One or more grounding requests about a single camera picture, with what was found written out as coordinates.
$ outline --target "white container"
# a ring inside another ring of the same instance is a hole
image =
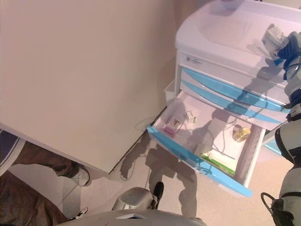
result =
[[[165,88],[164,92],[166,97],[166,105],[170,106],[174,100],[174,80]]]

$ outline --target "person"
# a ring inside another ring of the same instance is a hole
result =
[[[52,226],[70,220],[50,200],[7,169],[11,163],[39,164],[52,168],[57,176],[70,178],[79,186],[87,186],[90,175],[84,167],[1,129],[0,158],[1,225]]]

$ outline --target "wire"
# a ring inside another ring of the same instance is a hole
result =
[[[149,167],[149,173],[148,173],[148,175],[147,175],[147,178],[146,178],[146,182],[145,182],[145,186],[144,186],[144,188],[146,188],[146,186],[147,186],[147,182],[149,181],[149,178],[150,178],[150,175],[151,175],[151,170],[150,170],[151,168]]]
[[[295,71],[294,71],[294,73],[293,73],[293,75],[290,79],[292,79],[298,73],[298,71],[301,69],[301,56],[299,56],[299,63],[289,65],[286,70],[288,70],[291,67],[295,67],[295,66],[297,66],[297,67],[296,67],[296,69],[295,69]]]
[[[268,209],[268,211],[271,213],[271,215],[273,215],[273,211],[271,210],[271,208],[267,205],[267,203],[266,203],[265,200],[264,200],[264,197],[265,197],[265,196],[269,197],[272,201],[274,201],[275,198],[274,198],[273,196],[271,196],[270,194],[265,193],[265,192],[262,192],[261,195],[260,195],[263,204],[264,204],[265,207]]]
[[[227,155],[227,154],[224,153],[225,148],[226,148],[225,130],[232,128],[232,127],[236,124],[236,121],[237,121],[237,119],[234,119],[233,121],[228,122],[226,125],[230,125],[230,126],[229,126],[229,127],[225,127],[225,128],[222,130],[222,137],[223,137],[223,148],[222,148],[222,151],[220,151],[219,148],[218,148],[218,147],[215,145],[215,143],[214,143],[214,139],[215,139],[216,137],[213,137],[212,133],[211,133],[210,131],[208,131],[209,135],[211,136],[211,138],[212,138],[212,140],[213,140],[213,141],[212,141],[212,145],[215,146],[215,149],[214,149],[214,148],[212,148],[212,149],[218,151],[218,152],[221,153],[222,155],[228,156],[228,157],[231,158],[231,159],[235,159],[235,158],[233,158],[233,157],[231,157],[231,156],[229,156],[229,155]]]
[[[133,162],[133,170],[132,170],[130,176],[128,176],[127,178],[124,178],[122,175],[120,175],[120,178],[121,178],[123,181],[128,181],[129,179],[131,179],[131,177],[132,177],[132,175],[133,175],[133,173],[134,173],[134,170],[135,170],[135,163],[136,163],[136,160],[134,160],[134,162]]]

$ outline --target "drawer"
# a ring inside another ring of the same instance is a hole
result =
[[[164,126],[173,115],[185,115],[187,111],[195,112],[195,123],[186,120],[174,137],[164,131]],[[237,143],[232,136],[235,127],[251,128],[248,139]],[[251,196],[248,185],[258,157],[265,129],[234,117],[227,111],[208,105],[184,91],[174,102],[147,128],[151,138],[198,173],[239,194]],[[205,142],[219,152],[235,150],[238,154],[235,173],[231,175],[219,166],[195,155],[198,144]]]
[[[256,75],[181,51],[178,51],[177,56],[178,65],[184,68],[209,75],[216,80],[226,82],[246,91],[251,91],[254,94],[264,98],[267,97],[280,104],[289,103],[289,99],[284,93],[284,87],[287,85],[287,82],[283,80],[282,76],[276,76],[279,73],[279,68],[276,66],[266,65],[267,67],[262,68],[261,72]],[[270,77],[262,76],[263,74],[269,74]]]
[[[186,68],[182,69],[180,89],[268,130],[285,121],[289,113],[275,101]]]

